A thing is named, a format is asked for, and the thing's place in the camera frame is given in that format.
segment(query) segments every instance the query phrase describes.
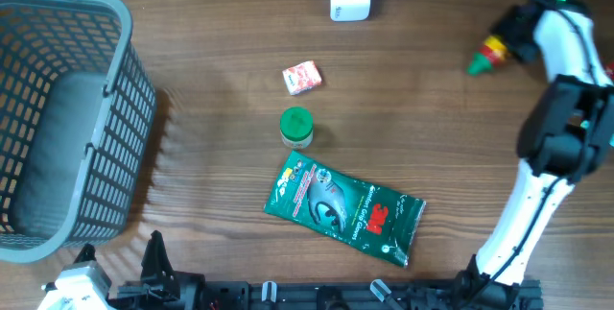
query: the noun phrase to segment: wood grain surface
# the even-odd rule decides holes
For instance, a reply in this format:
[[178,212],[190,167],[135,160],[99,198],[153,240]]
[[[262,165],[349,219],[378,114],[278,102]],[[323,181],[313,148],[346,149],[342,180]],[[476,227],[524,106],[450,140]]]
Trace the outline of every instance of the wood grain surface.
[[[373,0],[369,20],[333,23],[329,0],[123,0],[158,112],[126,231],[98,249],[114,286],[138,279],[153,230],[177,271],[209,280],[370,281],[452,277],[508,198],[520,125],[546,87],[540,63],[470,78],[487,29],[519,0]],[[585,0],[614,60],[611,0]],[[325,85],[288,95],[281,71],[314,60]],[[290,106],[318,124],[308,156],[422,198],[408,269],[361,254],[262,207],[287,157]],[[547,309],[611,309],[614,164],[556,212],[528,268]],[[36,308],[39,286],[77,250],[0,263],[0,309]]]

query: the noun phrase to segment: small bottle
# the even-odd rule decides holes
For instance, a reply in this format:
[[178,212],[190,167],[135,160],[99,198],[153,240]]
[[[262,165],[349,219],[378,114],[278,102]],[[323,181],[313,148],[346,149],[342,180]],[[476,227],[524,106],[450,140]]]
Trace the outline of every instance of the small bottle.
[[307,148],[314,139],[314,118],[303,107],[290,107],[279,121],[281,140],[292,149]]
[[480,75],[491,71],[493,67],[502,64],[507,58],[507,46],[497,36],[489,36],[484,41],[480,52],[474,55],[467,72],[472,76]]

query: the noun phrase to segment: gray plastic basket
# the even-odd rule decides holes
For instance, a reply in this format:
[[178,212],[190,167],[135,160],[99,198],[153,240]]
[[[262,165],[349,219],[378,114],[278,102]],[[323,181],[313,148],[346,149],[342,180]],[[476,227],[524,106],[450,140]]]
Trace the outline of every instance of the gray plastic basket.
[[0,0],[0,260],[125,226],[155,113],[120,0]]

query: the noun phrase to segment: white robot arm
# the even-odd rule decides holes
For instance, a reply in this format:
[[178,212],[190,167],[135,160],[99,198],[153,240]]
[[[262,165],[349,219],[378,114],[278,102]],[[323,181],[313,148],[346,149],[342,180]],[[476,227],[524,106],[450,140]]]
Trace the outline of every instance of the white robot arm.
[[[594,77],[598,85],[612,85],[602,68],[595,49],[592,20],[578,12],[562,13],[566,13],[582,32],[583,39],[586,40],[588,46],[590,63],[594,67]],[[586,69],[587,62],[582,51],[580,38],[560,12],[543,12],[536,25],[533,37],[541,50],[549,83],[552,83],[559,75],[572,76],[587,84],[593,83],[593,79],[588,75]],[[476,259],[481,273],[495,275],[504,266],[529,229],[531,220],[545,196],[545,189],[557,178],[558,176],[550,173],[535,176],[527,160],[520,160],[516,184],[499,224],[478,252]],[[573,190],[574,185],[567,181],[560,181],[555,185],[543,211],[532,228],[527,243],[511,265],[497,277],[497,282],[507,285],[522,283],[529,257],[546,224],[560,203]]]

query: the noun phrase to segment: black cable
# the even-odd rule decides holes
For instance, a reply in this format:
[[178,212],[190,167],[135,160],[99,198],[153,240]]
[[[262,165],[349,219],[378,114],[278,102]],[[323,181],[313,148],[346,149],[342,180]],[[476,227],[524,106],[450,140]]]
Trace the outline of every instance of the black cable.
[[567,23],[569,23],[569,25],[574,30],[574,33],[576,33],[576,35],[578,36],[579,43],[582,47],[582,53],[584,54],[584,61],[586,62],[586,71],[588,72],[588,75],[591,77],[591,80],[593,81],[593,83],[595,85],[599,85],[599,83],[597,82],[597,79],[595,79],[594,66],[593,66],[593,63],[591,62],[590,52],[588,51],[588,43],[586,42],[586,39],[584,38],[584,35],[582,34],[578,25],[574,23],[574,21],[572,21],[572,19],[565,12],[563,12],[555,4],[553,4],[553,2],[549,2],[547,0],[532,0],[532,1],[535,3],[541,4],[554,12],[557,12],[563,17],[563,19],[565,19],[565,21],[567,21]]

